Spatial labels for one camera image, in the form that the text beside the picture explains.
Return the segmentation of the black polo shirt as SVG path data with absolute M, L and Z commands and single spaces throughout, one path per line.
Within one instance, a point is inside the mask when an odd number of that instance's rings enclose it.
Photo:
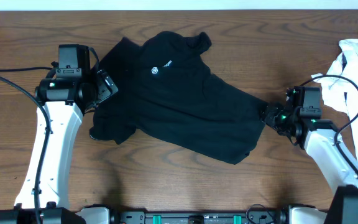
M 164 31 L 142 45 L 123 38 L 99 64 L 118 91 L 94 112 L 91 138 L 121 144 L 141 130 L 229 164 L 245 159 L 267 103 L 211 72 L 201 58 L 211 44 L 205 32 Z

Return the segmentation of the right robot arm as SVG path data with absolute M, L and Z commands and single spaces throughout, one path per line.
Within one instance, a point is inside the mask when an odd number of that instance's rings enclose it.
M 358 162 L 332 121 L 321 119 L 318 105 L 270 104 L 261 120 L 317 164 L 333 191 L 326 212 L 306 205 L 290 205 L 278 212 L 276 223 L 358 223 Z

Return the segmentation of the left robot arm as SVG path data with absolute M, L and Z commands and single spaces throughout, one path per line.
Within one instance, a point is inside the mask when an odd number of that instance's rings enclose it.
M 86 110 L 116 92 L 103 71 L 58 68 L 35 89 L 37 131 L 25 181 L 0 223 L 119 223 L 107 205 L 70 210 L 68 180 L 73 146 Z

